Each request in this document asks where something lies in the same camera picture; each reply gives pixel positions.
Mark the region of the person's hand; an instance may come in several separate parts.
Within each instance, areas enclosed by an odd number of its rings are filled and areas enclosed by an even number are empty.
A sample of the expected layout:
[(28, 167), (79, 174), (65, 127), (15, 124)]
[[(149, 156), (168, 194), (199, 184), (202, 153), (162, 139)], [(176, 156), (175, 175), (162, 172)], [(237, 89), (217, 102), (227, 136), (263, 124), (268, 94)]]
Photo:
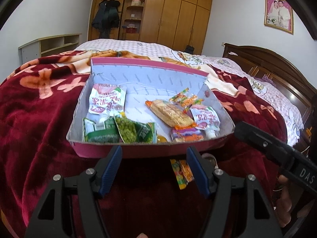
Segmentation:
[(276, 202), (275, 215), (281, 227), (285, 227), (291, 221), (290, 210), (292, 208), (292, 200), (288, 191), (288, 178), (284, 175), (278, 177), (278, 182), (283, 185), (280, 198)]

